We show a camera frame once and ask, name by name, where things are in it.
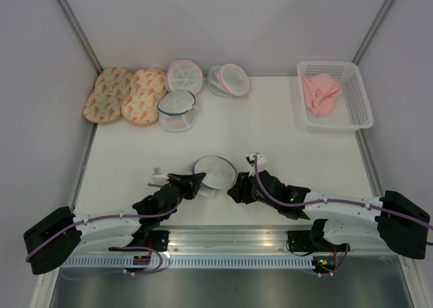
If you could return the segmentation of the blue-trimmed mesh laundry bag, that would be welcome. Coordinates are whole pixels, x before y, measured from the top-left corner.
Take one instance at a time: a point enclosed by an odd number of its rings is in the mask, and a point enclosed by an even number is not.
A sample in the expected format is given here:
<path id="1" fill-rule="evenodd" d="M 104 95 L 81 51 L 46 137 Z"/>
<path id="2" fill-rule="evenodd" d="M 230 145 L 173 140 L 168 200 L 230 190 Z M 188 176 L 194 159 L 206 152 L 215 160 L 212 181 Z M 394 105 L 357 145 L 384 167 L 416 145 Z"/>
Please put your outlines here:
<path id="1" fill-rule="evenodd" d="M 192 173 L 205 173 L 200 184 L 199 195 L 213 197 L 220 191 L 227 191 L 237 179 L 236 168 L 225 158 L 207 155 L 197 160 L 192 166 Z"/>

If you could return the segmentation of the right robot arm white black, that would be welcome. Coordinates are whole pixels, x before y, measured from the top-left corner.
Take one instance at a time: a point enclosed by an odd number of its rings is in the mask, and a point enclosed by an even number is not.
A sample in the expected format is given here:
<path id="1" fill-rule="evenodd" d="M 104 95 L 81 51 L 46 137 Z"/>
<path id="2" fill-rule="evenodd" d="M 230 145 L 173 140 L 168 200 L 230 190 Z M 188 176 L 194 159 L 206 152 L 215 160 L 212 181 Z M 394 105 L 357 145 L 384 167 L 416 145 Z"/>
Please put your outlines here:
<path id="1" fill-rule="evenodd" d="M 288 219 L 312 222 L 310 245 L 388 248 L 410 259 L 426 256 L 429 214 L 395 191 L 382 197 L 335 198 L 308 188 L 285 185 L 267 171 L 239 173 L 228 192 L 236 203 L 260 202 Z"/>

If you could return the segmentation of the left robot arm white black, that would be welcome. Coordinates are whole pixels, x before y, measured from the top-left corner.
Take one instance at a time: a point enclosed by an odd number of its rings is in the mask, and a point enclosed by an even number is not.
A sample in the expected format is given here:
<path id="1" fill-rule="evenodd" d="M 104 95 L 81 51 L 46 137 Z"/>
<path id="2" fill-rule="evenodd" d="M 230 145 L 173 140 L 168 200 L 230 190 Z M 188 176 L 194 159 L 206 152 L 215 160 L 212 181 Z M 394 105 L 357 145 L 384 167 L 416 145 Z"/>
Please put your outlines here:
<path id="1" fill-rule="evenodd" d="M 183 200 L 194 199 L 205 177 L 170 173 L 156 192 L 113 213 L 79 214 L 61 206 L 24 232 L 26 262 L 33 274 L 42 275 L 87 252 L 145 250 L 149 233 L 175 214 Z"/>

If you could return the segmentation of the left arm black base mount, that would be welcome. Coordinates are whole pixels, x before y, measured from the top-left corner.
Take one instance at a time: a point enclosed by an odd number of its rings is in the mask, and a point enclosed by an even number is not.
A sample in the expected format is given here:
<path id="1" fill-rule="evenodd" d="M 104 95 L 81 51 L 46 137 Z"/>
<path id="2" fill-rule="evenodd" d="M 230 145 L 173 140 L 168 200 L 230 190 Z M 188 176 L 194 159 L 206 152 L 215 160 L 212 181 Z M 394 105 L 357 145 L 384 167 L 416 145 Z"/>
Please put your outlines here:
<path id="1" fill-rule="evenodd" d="M 167 230 L 150 230 L 147 232 L 136 232 L 133 239 L 124 246 L 110 247 L 112 252 L 133 252 L 150 248 L 158 252 L 164 252 L 168 248 L 170 232 Z"/>

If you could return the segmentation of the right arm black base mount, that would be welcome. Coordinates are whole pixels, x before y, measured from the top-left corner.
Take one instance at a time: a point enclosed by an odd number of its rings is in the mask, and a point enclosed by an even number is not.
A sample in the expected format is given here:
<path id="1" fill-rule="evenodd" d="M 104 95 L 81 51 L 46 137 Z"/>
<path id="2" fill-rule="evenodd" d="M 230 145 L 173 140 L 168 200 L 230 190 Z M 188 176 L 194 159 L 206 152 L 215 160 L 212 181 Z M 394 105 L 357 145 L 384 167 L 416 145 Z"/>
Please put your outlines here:
<path id="1" fill-rule="evenodd" d="M 332 252 L 334 245 L 325 240 L 322 236 L 312 234 L 308 230 L 293 230 L 287 232 L 287 245 L 290 252 L 314 253 Z"/>

